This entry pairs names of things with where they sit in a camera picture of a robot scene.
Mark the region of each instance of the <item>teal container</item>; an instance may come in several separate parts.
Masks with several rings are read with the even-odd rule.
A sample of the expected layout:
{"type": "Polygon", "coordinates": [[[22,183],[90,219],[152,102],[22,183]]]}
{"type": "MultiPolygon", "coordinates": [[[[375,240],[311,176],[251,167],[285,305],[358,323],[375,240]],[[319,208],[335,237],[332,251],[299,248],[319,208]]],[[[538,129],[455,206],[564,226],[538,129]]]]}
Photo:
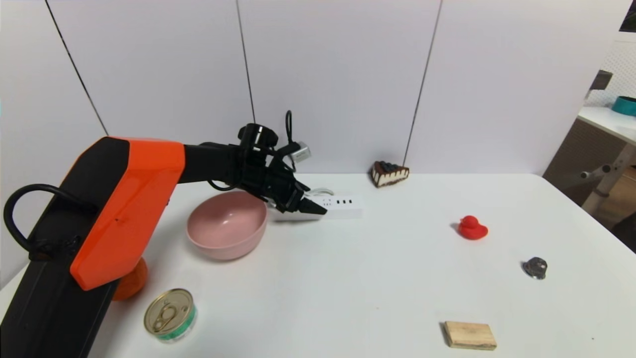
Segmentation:
{"type": "Polygon", "coordinates": [[[636,98],[620,96],[614,102],[612,111],[618,112],[624,115],[636,116],[636,98]]]}

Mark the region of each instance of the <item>red rubber duck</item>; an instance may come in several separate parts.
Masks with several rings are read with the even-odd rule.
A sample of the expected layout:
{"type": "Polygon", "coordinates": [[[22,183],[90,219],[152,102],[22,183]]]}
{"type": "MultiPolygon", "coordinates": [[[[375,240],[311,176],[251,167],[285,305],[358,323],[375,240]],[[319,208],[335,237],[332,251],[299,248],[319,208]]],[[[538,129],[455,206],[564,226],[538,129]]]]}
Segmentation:
{"type": "Polygon", "coordinates": [[[488,228],[481,225],[479,220],[472,215],[468,215],[461,220],[458,231],[469,240],[478,240],[488,234],[488,228]]]}

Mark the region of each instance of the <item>black cable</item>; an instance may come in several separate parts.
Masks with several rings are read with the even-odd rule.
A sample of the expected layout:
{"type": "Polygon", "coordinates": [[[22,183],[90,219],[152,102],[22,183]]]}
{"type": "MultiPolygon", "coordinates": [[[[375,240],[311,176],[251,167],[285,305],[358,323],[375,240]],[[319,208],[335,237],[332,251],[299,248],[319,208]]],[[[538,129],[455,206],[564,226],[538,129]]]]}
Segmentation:
{"type": "Polygon", "coordinates": [[[241,170],[240,170],[240,177],[238,178],[238,181],[236,183],[230,185],[229,187],[222,188],[222,187],[216,185],[212,180],[208,180],[207,183],[210,184],[216,190],[221,191],[221,192],[227,192],[227,191],[230,191],[232,189],[236,189],[237,187],[239,187],[239,185],[243,182],[243,179],[245,178],[245,166],[246,165],[247,165],[247,153],[243,153],[243,165],[242,165],[241,170]]]}
{"type": "Polygon", "coordinates": [[[71,53],[69,51],[69,47],[66,46],[66,41],[64,41],[64,38],[62,37],[62,31],[60,31],[60,27],[57,25],[57,21],[55,20],[55,16],[53,16],[53,10],[51,10],[51,6],[48,4],[48,0],[45,0],[45,3],[46,3],[46,7],[48,8],[48,13],[51,15],[51,19],[53,20],[53,25],[55,25],[55,29],[57,30],[57,34],[60,36],[60,39],[62,40],[62,45],[64,46],[64,50],[66,50],[66,54],[69,56],[69,60],[71,61],[71,65],[73,65],[73,69],[75,70],[75,74],[78,76],[79,84],[81,84],[82,88],[84,89],[84,93],[86,94],[86,97],[88,98],[88,102],[90,103],[90,106],[93,107],[93,111],[95,112],[95,116],[97,116],[97,120],[99,121],[99,124],[102,125],[102,129],[104,130],[104,133],[106,133],[106,135],[109,135],[108,131],[106,130],[106,126],[104,126],[104,121],[102,120],[102,117],[99,116],[99,112],[97,111],[97,108],[95,107],[95,103],[93,102],[93,99],[90,97],[90,94],[88,93],[88,90],[86,89],[86,85],[84,84],[84,80],[82,80],[82,78],[80,76],[80,72],[78,71],[78,67],[75,66],[75,61],[73,60],[73,57],[71,56],[71,53]]]}
{"type": "Polygon", "coordinates": [[[264,150],[267,154],[271,155],[272,157],[280,161],[282,165],[290,172],[292,173],[295,172],[295,169],[292,169],[290,166],[287,165],[287,163],[285,163],[285,161],[283,161],[286,155],[279,154],[278,152],[276,152],[276,150],[274,150],[274,147],[270,147],[270,148],[257,147],[257,148],[259,148],[260,150],[264,150]]]}
{"type": "Polygon", "coordinates": [[[23,249],[28,252],[33,251],[33,245],[29,240],[27,240],[27,238],[24,237],[24,235],[15,225],[15,222],[13,221],[13,210],[15,209],[15,205],[18,203],[18,200],[20,200],[20,198],[24,196],[24,194],[34,191],[50,192],[58,197],[61,197],[62,199],[65,199],[66,201],[76,204],[80,209],[89,211],[95,211],[97,209],[93,204],[82,201],[76,196],[69,194],[68,192],[52,185],[31,184],[19,188],[6,200],[6,204],[4,204],[3,218],[6,229],[7,231],[9,231],[15,242],[17,242],[23,249]]]}
{"type": "MultiPolygon", "coordinates": [[[[288,110],[285,113],[285,132],[287,132],[287,143],[292,144],[294,141],[291,139],[291,110],[288,110]]],[[[291,161],[292,172],[296,172],[296,164],[294,163],[294,159],[291,157],[291,154],[288,155],[289,160],[291,161]]]]}

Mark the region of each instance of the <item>white backdrop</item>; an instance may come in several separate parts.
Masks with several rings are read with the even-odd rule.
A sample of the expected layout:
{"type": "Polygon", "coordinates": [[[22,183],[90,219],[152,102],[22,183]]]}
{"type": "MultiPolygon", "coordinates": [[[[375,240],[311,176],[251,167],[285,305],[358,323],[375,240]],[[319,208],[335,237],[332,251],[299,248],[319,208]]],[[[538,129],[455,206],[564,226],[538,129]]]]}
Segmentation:
{"type": "Polygon", "coordinates": [[[238,143],[253,121],[234,0],[49,0],[110,135],[238,143]]]}
{"type": "Polygon", "coordinates": [[[543,173],[630,3],[444,1],[406,156],[411,171],[543,173]]]}
{"type": "Polygon", "coordinates": [[[402,163],[439,0],[239,0],[256,121],[293,136],[311,173],[402,163]]]}
{"type": "MultiPolygon", "coordinates": [[[[32,183],[58,185],[79,154],[105,135],[64,50],[44,1],[3,1],[0,31],[1,206],[32,183]]],[[[50,200],[24,196],[15,210],[28,235],[50,200]]],[[[0,229],[0,285],[27,262],[27,252],[0,229]]]]}

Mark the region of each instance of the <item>canned food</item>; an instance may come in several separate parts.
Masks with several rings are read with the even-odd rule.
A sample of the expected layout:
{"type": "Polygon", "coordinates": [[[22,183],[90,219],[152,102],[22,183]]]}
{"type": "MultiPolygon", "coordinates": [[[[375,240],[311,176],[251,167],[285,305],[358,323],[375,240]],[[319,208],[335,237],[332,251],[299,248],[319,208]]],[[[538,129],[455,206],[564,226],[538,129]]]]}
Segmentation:
{"type": "Polygon", "coordinates": [[[144,326],[160,341],[171,343],[185,337],[197,317],[192,295],[184,289],[160,294],[146,310],[144,326]]]}

